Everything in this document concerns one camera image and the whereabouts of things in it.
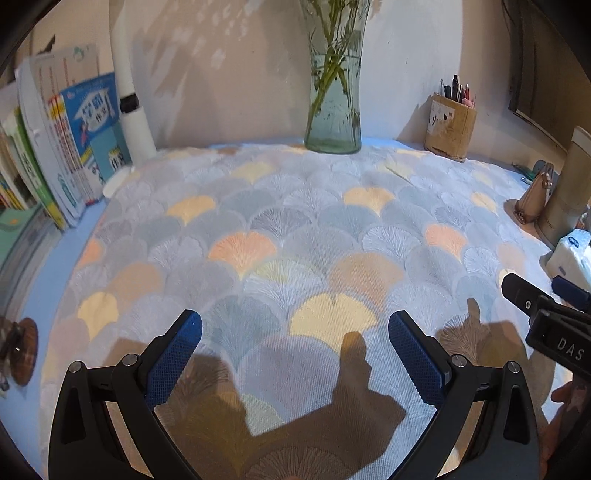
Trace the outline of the person's right hand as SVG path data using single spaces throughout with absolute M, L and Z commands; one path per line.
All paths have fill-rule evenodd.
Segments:
M 590 404 L 590 383 L 574 376 L 552 392 L 551 400 L 560 407 L 540 437 L 541 477 L 546 474 L 548 461 L 557 446 L 573 430 Z

